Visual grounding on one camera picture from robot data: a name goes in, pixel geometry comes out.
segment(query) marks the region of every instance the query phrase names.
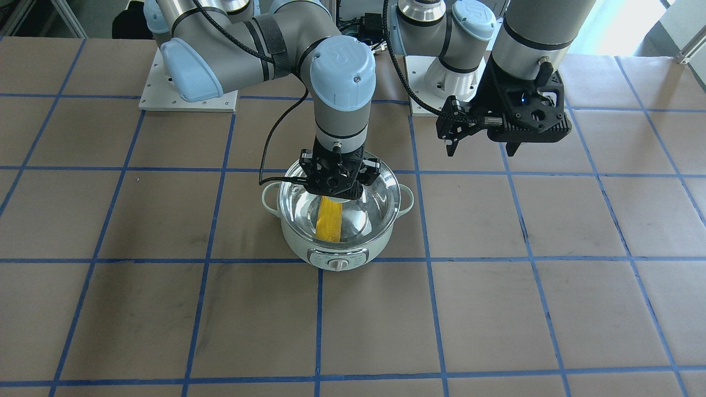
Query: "yellow sponge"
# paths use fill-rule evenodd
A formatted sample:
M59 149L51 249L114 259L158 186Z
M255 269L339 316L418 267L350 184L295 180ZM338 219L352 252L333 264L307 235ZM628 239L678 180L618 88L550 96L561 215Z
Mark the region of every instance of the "yellow sponge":
M321 196L316 220L316 237L328 242L340 242L342 213L343 204Z

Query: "blue grid line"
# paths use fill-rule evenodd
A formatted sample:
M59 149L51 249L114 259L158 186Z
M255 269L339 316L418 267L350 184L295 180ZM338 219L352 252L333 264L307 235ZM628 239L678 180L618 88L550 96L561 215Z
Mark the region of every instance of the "blue grid line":
M0 93L0 97L21 97L21 98L56 98L61 97L56 94L12 94L12 93Z
M64 90L66 89L66 84L68 84L68 80L71 77L73 70L76 68L76 64L78 63L78 58L81 56L81 52L83 52L83 47L85 46L85 43L86 43L85 40L81 41L81 45L78 47L78 51L76 52L76 56L73 58L73 61L71 62L71 66L68 68L68 71L66 72L66 77L64 77L64 82L61 83L61 87L59 88L59 93L54 98L54 102L52 103L52 106L49 108L49 112L47 113L47 117L44 118L44 122L42 122L42 126L40 127L40 130L37 132L37 136L35 137L35 140L32 142L32 146L30 146L30 149L27 152L27 155L25 156L24 161L22 161L22 167L20 168L20 172L18 172L17 175L15 176L15 180L12 182L12 186L10 186L10 190L5 195L5 199L3 200L2 204L0 204L0 217L5 212L5 208L7 208L7 205L10 202L10 199L12 198L13 193L15 193L15 189L17 188L17 183L19 183L20 178L22 177L22 174L24 173L23 168L27 167L27 164L30 162L30 158L32 157L32 154L35 152L35 149L37 148L37 144L39 143L39 141L42 137L42 134L44 133L44 130L47 128L47 125L49 124L49 120L52 118L52 115L54 113L54 110L56 109L56 106L59 104L59 95L61 95L64 92Z
M638 92L635 89L635 86L630 81L628 74L625 72L625 69L623 68L623 64L620 62L620 59L618 57L615 57L615 60L618 63L618 67L620 68L620 71L623 74L623 77L628 82L630 89L633 91L633 95L638 100L638 103L640 104L640 107L642 108L642 110L645 114L645 117L647 117L647 121L650 123L650 127L652 128L652 132L654 132L654 136L657 137L657 140L659 141L659 145L662 147L662 150L664 151L664 154L666 155L667 160L669 160L669 163L671 164L672 168L674 168L674 172L676 172L676 174L679 178L679 182L681 183L681 186L684 188L684 191L686 192L686 195L688 196L689 201L691 201L691 205L694 207L694 209L696 210L696 213L699 215L699 219L701 219L701 223L704 225L704 227L706 227L706 218L704 217L704 214L699 209L699 205L696 203L696 200L694 200L694 196L691 194L691 190L689 190L689 187L686 186L686 181L684 181L684 178L681 177L681 173L679 172L679 168L676 166L676 163L674 162L674 159L672 158L671 154L669 153L669 150L667 150L666 145L664 144L664 141L662 140L662 137L659 135L659 131L657 130L657 127L654 125L654 122L652 121L652 118L650 117L650 113L645 109L645 105L642 103L642 100L640 99L640 96L638 95Z
M679 367L681 371L704 371L706 365L690 365ZM565 369L569 375L587 374L627 374L671 372L670 366L655 367L597 367ZM473 378L507 378L507 377L545 377L561 375L559 369L530 369L518 371L478 371L478 372L428 372L421 374L331 374L319 377L200 377L173 379L67 379L58 381L0 381L2 388L32 388L32 387L70 387L70 386L147 386L147 385L192 385L192 384L261 384L261 383L315 383L336 381L385 381L411 379L454 379Z
M706 113L706 109L643 109L641 107L590 107L590 106L565 106L571 110L596 110L601 112L661 112L661 113Z
M573 110L570 109L569 113L570 113L571 117L574 120L576 120L576 118L574 117L574 114L573 114ZM595 171L596 164L593 161L593 157L591 156L591 152L589 151L588 145L586 144L586 140L583 137L579 123L574 121L574 127L576 128L576 133L578 134L579 139L581 140L581 144L583 145L583 148L586 152L586 156L588 157L588 160L591 164L591 168ZM638 287L640 288L640 293L642 294L642 298L644 299L645 304L647 305L648 312L650 313L650 317L652 319L652 323L654 324L654 327L657 331L657 335L659 336L659 340L662 343L662 347L663 347L664 352L669 360L669 364L672 368L672 371L674 372L674 375L676 377L676 380L677 380L677 383L678 383L679 388L681 390L681 393L682 393L683 397L688 397L686 387L684 386L684 383L681 379L681 375L679 374L678 367L676 366L676 363L674 361L674 356L672 356L669 345L667 344L666 339L664 337L664 332L662 331L662 326L659 325L659 320L657 319L657 315L654 313L654 309L652 308L652 303L650 302L650 298L647 296L647 291L645 289L645 286L642 284L642 278L640 277L640 272L638 271L638 267L635 265L635 258L633 257L633 255L630 252L630 248L628 247L627 240L625 239L625 235L623 234L623 230L620 226L620 223L618 222L618 218L615 214L615 211L613 210L613 204L611 203L611 200L608 197L608 193L606 192L606 188L603 185L603 181L601 180L601 177L597 173L596 173L596 180L598 181L598 186L601 189L601 193L603 195L603 200L606 202L606 206L608 207L608 212L611 215L611 219L613 220L613 224L615 224L616 230L618 231L618 235L620 236L620 240L621 240L621 244L623 245L623 249L625 250L625 253L628 256L628 261L630 262L630 267L633 270L633 274L635 274L635 279L638 283Z
M421 191L421 175L419 174L419 158L417 157L417 140L414 137L414 123L412 116L407 116L409 123L409 134L412 139L412 157L414 160L414 171L417 177L417 203L419 203L419 215L421 217L421 232L424 237L424 255L426 259L426 276L429 279L429 296L431 298L431 314L434 320L434 333L436 335L436 349L439 356L439 369L441 371L441 386L444 397L449 397L448 380L446 379L446 358L443 352L443 341L441 339L441 326L439 324L438 306L436 304L436 291L434 290L434 274L431 266L431 250L429 249L429 233L426 229L426 212L424 211L424 195Z
M535 261L629 261L639 262L706 262L706 256L533 256ZM528 256L494 257L444 257L431 256L432 263L444 262L529 262ZM377 263L426 262L427 258L417 257L378 257ZM91 263L91 258L0 258L0 263ZM204 263L195 258L97 258L95 263ZM211 258L210 263L305 263L299 258Z
M123 181L125 180L125 174L127 173L127 167L130 163L130 158L132 157L133 150L135 149L135 144L137 143L137 137L140 134L140 128L142 128L142 122L145 119L145 111L140 112L140 118L137 122L137 127L135 128L135 134L133 135L132 142L130 142L130 148L125 156L125 162L123 163L123 170L120 172L120 177L115 185L115 190L113 192L113 197L111 198L110 205L108 206L108 211L103 221L103 227L100 230L100 235L98 236L98 241L95 245L95 250L93 251L93 257L88 267L88 272L86 273L85 280L83 281L83 288L81 289L81 294L78 297L78 303L76 304L76 310L71 320L71 326L68 329L68 335L66 336L66 342L64 343L64 349L61 351L61 358L59 358L59 364L56 366L56 373L54 374L54 381L61 379L61 373L64 370L64 365L66 364L66 358L68 357L68 350L71 347L71 342L73 341L73 335L76 332L76 326L78 325L78 318L81 314L81 309L83 308L83 303L85 301L86 295L88 293L88 286L90 284L91 278L93 277L93 272L95 270L96 260L98 259L98 253L100 252L101 246L103 245L103 239L105 238L105 233L108 230L108 224L110 223L110 218L112 217L113 210L115 209L115 203L118 199L118 194L120 193L120 188L122 187ZM49 390L49 397L54 397L56 393L56 386L52 386Z
M542 279L539 277L537 263L535 262L534 255L532 253L532 246L530 245L530 235L529 233L527 233L525 217L522 215L522 208L520 207L520 199L517 197L517 191L515 190L515 182L513 181L513 176L510 174L510 164L508 163L508 156L505 154L505 150L503 149L502 143L498 143L498 149L500 150L500 154L503 158L505 171L508 172L508 183L510 185L510 192L513 195L513 201L515 202L515 210L517 211L517 217L520 221L520 229L522 229L522 236L525 240L525 248L529 257L529 263L532 265L532 273L534 275L534 281L537 284L539 300L542 302L544 318L546 319L546 326L549 330L549 336L551 337L551 344L554 347L554 355L556 356L556 363L559 367L559 374L561 375L561 381L564 385L564 392L566 393L566 397L571 397L571 389L569 388L568 378L566 377L566 371L564 370L564 361L561 358L561 351L559 350L559 341L556 339L554 323L552 322L551 316L549 315L549 304L546 301L544 287L542 286Z
M228 128L228 139L226 141L225 153L223 155L223 165L221 167L220 181L218 182L218 192L216 193L216 202L213 208L213 218L211 220L211 229L208 235L208 245L206 247L206 258L203 264L203 274L201 276L201 286L198 291L198 304L196 305L196 315L193 320L193 331L191 332L191 344L189 346L189 356L186 359L186 371L184 378L191 378L191 370L193 368L193 356L196 354L196 341L198 340L198 329L201 325L201 313L203 311L203 300L206 294L206 285L208 282L208 269L211 262L211 254L213 252L213 241L216 235L216 226L218 223L218 213L220 211L221 198L223 197L223 186L225 185L226 166L228 165L228 157L230 156L230 146L233 141L233 131L235 130L235 113L231 116L230 127ZM189 394L189 385L184 384L181 388L182 397Z
M0 165L0 170L37 170L37 171L121 171L122 167L116 166L82 166L82 165ZM215 167L128 167L128 171L142 172L221 172L222 168ZM265 168L265 173L284 173L284 168ZM226 168L228 173L256 173L257 168ZM507 175L505 171L471 171L471 170L394 170L395 174L422 174L422 175ZM542 171L510 171L510 175L537 176L537 177L595 177L592 172L542 172ZM706 174L635 174L618 172L599 172L601 177L628 177L628 178L692 178L706 179Z
M78 95L78 94L18 94L0 93L0 97L24 97L24 98L73 98L73 99L127 99L138 100L136 95Z
M659 144L662 147L664 154L667 156L669 163L674 168L674 171L676 172L676 174L679 175L679 169L677 168L676 163L674 162L674 159L672 158L671 154L669 153L666 146L664 145L664 142L663 142L661 136L659 135L657 128L654 126L654 123L652 122L652 118L650 117L650 114L647 112L647 110L645 110L645 105L642 103L642 99L640 99L640 96L638 95L638 92L635 89L635 86L633 85L632 81L630 81L630 78L628 77L628 74L626 73L625 68L623 68L623 64L620 62L620 59L618 57L615 57L615 60L616 60L616 63L618 64L618 67L621 70L621 73L623 74L623 77L625 78L626 82L630 86L630 90L633 92L635 99L638 100L638 103L640 104L640 107L642 108L642 110L645 114L645 117L647 117L647 120L650 123L650 127L652 127L652 131L654 132L654 135L657 137L657 140L659 141ZM694 201L694 198L691 195L689 188L686 186L686 182L681 177L679 179L680 179L682 187L684 188L684 191L686 192L687 196L689 197L689 200L691 200L691 204L694 206L694 209L696 210L697 214L699 215L699 218L701 219L701 223L706 227L706 220L704 219L703 214L699 210L698 205ZM626 253L629 256L632 256L627 244L625 245L625 248L626 248ZM652 317L652 321L654 322L654 326L657 329L657 333L659 334L659 339L662 342L662 346L664 347L664 352L666 353L666 356L669 359L669 364L672 366L672 369L674 370L674 375L676 376L676 380L677 380L677 383L679 384L679 388L681 389L681 393L682 393L683 397L688 397L689 394L686 391L686 387L684 386L684 382L681 378L681 374L679 373L679 370L676 366L674 356L671 353L671 348L669 347L669 344L667 343L666 338L664 337L664 332L662 330L662 326L659 324L659 320L657 318L657 315L654 313L654 308L652 307L652 303L650 302L650 297L647 296L647 291L645 289L645 286L642 284L642 278L640 277L640 272L638 271L638 267L635 265L635 261L633 259L630 260L630 266L632 266L633 272L635 273L635 278L637 279L638 285L640 286L640 292L642 293L642 296L645 299L645 303L647 304L647 308L650 311L650 316Z
M313 386L313 397L321 394L321 328L323 325L323 269L318 269L318 282L316 283L316 363L314 375L317 380Z
M663 112L663 113L706 113L706 109L649 109L648 112Z
M706 365L681 365L680 371L706 371Z

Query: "black cable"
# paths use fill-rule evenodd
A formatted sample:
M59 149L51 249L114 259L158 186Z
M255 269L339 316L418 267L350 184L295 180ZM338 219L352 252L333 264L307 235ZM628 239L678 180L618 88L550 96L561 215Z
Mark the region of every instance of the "black cable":
M254 49L251 49L250 47L246 46L245 44L241 43L238 41L237 38L233 37L230 33L228 33L221 25L218 25L218 22L216 22L213 18L211 18L210 15L208 15L208 12L206 12L205 9L201 6L201 3L198 0L192 0L193 4L198 8L198 10L201 12L204 18L214 27L216 30L218 30L222 35L225 36L228 40L230 40L231 43L235 44L238 46L239 49L242 49L243 51L247 52L248 54L252 55L255 58L262 59L263 61L270 62L271 64L275 63L275 60L267 57L266 55L262 55L259 52L255 51Z
M445 112L440 111L439 109L436 109L435 107L432 107L428 104L426 104L421 98L417 96L417 94L412 91L412 89L409 86L409 83L407 82L407 79L405 78L405 75L402 73L402 69L400 68L400 64L397 62L397 58L395 58L395 53L393 51L393 46L392 42L390 40L390 31L388 30L388 3L389 0L384 0L383 2L383 40L385 40L388 43L388 53L390 54L390 59L393 61L393 66L395 67L395 70L397 71L397 77L400 79L400 82L402 83L402 86L405 88L405 91L407 91L407 94L419 105L421 106L424 110L427 112L431 112L432 114L435 114L436 116L441 116L446 119L453 120L454 122L459 122L459 123L466 123L469 120L466 119L466 117L461 116L461 115L455 115L455 114L448 114Z
M280 125L282 120L287 117L287 115L294 109L297 108L297 106L301 105L305 100L306 97L309 96L309 89L307 88L306 91L304 91L304 95L299 98L297 103L294 105L290 106L289 109L285 110L284 113L282 113L282 116L280 116L279 119L275 122L275 125L272 126L272 129L270 130L270 133L267 135L267 140L265 141L265 147L263 148L263 159L260 162L260 186L268 183L268 182L291 182L294 184L304 184L306 183L306 178L303 177L271 177L267 179L263 179L263 170L265 169L265 159L267 158L267 149L270 146L270 139L272 139L272 135L275 133L275 130L277 127Z

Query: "white mounting plate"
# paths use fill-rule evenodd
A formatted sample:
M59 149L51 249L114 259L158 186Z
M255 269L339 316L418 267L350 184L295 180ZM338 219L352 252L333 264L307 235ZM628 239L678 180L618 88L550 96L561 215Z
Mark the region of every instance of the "white mounting plate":
M140 98L140 109L156 112L235 112L238 91L227 93L220 98L187 102L181 99L177 87L169 81L170 78L162 53L157 50Z
M424 82L424 74L426 73L426 70L429 69L429 65L431 65L431 62L434 59L434 57L407 55L405 57L405 64L407 65L407 82L409 83L409 87L415 94L417 94L419 99L423 100L428 105L441 110L444 102L446 102L446 98L441 99L434 95L434 93L426 87L426 83ZM474 89L472 90L471 95L467 98L458 98L459 100L469 101L476 95L478 82L480 81L481 76L483 76L485 66L485 59L481 59L481 63L478 65L478 69L473 75L472 84ZM409 99L409 109L412 116L436 117L431 112L422 109L421 106L419 106L419 104L417 104L412 98Z

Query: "metal frame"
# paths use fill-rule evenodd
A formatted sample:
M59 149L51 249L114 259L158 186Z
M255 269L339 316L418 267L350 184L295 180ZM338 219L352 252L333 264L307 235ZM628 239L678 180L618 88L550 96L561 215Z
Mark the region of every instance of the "metal frame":
M676 63L678 64L688 64L689 61L699 52L700 49L706 44L706 25L704 25L696 36L692 37L686 46L679 51L679 55L676 57Z
M169 81L168 73L162 53L157 50L142 97L140 97L141 110L154 112L235 112L238 91L226 93L222 97L210 100L187 102L181 99L177 88Z
M37 0L20 0L7 22L5 22L5 26L0 30L0 36L15 35L36 3ZM88 39L83 26L78 22L78 18L76 18L66 0L52 0L52 4L66 26L68 26L71 34L80 39Z

